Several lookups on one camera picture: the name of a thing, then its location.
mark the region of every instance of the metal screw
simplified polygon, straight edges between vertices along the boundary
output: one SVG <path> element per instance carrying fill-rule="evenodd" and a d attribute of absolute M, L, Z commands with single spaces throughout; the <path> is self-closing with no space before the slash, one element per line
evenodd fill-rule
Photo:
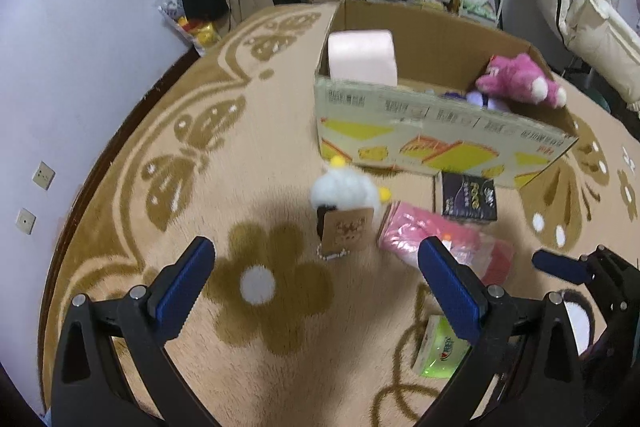
<path fill-rule="evenodd" d="M 549 300 L 553 304 L 558 305 L 562 303 L 562 296 L 558 292 L 551 292 L 549 293 Z"/>
<path fill-rule="evenodd" d="M 86 296 L 83 293 L 79 293 L 73 299 L 71 299 L 71 304 L 76 308 L 79 308 L 86 302 Z"/>
<path fill-rule="evenodd" d="M 489 292 L 489 295 L 495 297 L 496 299 L 504 297 L 504 289 L 502 288 L 502 286 L 498 286 L 497 284 L 492 284 L 491 286 L 489 286 L 489 288 L 487 288 L 487 291 Z"/>
<path fill-rule="evenodd" d="M 143 298 L 145 294 L 146 294 L 146 288 L 142 285 L 133 286 L 133 288 L 129 291 L 129 297 L 136 300 Z"/>

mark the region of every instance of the power socket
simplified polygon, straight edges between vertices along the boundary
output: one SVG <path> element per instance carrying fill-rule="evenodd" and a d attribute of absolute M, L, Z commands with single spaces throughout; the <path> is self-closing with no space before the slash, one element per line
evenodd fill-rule
<path fill-rule="evenodd" d="M 32 179 L 36 185 L 47 190 L 53 181 L 53 176 L 55 175 L 56 173 L 51 167 L 44 162 L 40 162 L 38 170 L 35 171 Z"/>
<path fill-rule="evenodd" d="M 33 224 L 36 222 L 36 216 L 31 214 L 26 208 L 21 208 L 18 217 L 15 219 L 15 226 L 22 230 L 25 234 L 31 235 Z"/>

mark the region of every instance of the beige blanket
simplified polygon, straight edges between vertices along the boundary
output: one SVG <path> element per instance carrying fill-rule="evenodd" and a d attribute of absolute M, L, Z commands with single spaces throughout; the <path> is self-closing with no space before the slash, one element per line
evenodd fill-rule
<path fill-rule="evenodd" d="M 56 282 L 47 400 L 71 297 L 104 299 L 149 283 L 204 235 L 216 245 L 216 267 L 166 349 L 222 425 L 410 427 L 432 402 L 444 383 L 411 371 L 425 320 L 438 309 L 420 273 L 373 246 L 330 262 L 316 257 L 308 194 L 323 161 L 312 83 L 334 9 L 258 13 L 196 62 L 133 133 Z M 512 295 L 567 287 L 532 269 L 543 245 L 578 256 L 602 243 L 637 261 L 640 144 L 567 89 L 579 143 L 519 193 L 497 193 L 500 219 L 488 230 L 515 245 Z M 431 208 L 431 178 L 382 172 L 376 183 Z M 134 393 L 155 410 L 116 346 Z"/>

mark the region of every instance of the green tissue package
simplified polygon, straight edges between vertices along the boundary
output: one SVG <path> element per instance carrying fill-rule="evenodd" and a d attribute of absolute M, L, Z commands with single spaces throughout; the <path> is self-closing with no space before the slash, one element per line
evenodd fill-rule
<path fill-rule="evenodd" d="M 414 372 L 421 377 L 451 378 L 468 349 L 469 343 L 457 338 L 445 317 L 431 315 Z"/>

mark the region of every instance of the yellow graphic on box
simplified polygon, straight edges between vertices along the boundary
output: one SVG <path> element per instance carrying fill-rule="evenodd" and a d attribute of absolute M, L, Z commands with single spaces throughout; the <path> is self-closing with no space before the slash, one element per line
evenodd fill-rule
<path fill-rule="evenodd" d="M 353 123 L 342 120 L 325 120 L 322 124 L 332 131 L 344 134 L 360 141 L 371 140 L 394 131 L 393 127 L 381 127 L 365 123 Z"/>
<path fill-rule="evenodd" d="M 386 146 L 362 147 L 358 149 L 358 156 L 361 160 L 382 162 L 389 157 L 389 149 Z"/>
<path fill-rule="evenodd" d="M 516 188 L 523 188 L 527 183 L 529 183 L 533 178 L 535 178 L 541 171 L 538 172 L 527 172 L 526 174 L 518 174 L 513 179 L 513 184 Z"/>
<path fill-rule="evenodd" d="M 497 178 L 504 172 L 504 165 L 496 165 L 495 167 L 489 167 L 482 171 L 482 178 Z"/>
<path fill-rule="evenodd" d="M 424 160 L 438 151 L 447 148 L 447 143 L 431 136 L 418 135 L 400 149 L 400 153 L 409 158 Z"/>
<path fill-rule="evenodd" d="M 465 172 L 498 156 L 498 152 L 477 143 L 455 142 L 446 150 L 425 158 L 422 163 L 438 171 Z"/>
<path fill-rule="evenodd" d="M 518 165 L 546 165 L 549 160 L 538 154 L 527 154 L 524 152 L 516 152 L 516 161 Z"/>
<path fill-rule="evenodd" d="M 353 160 L 347 153 L 341 151 L 334 144 L 324 139 L 320 142 L 320 155 L 325 160 L 331 160 L 334 156 L 342 156 L 347 163 Z"/>

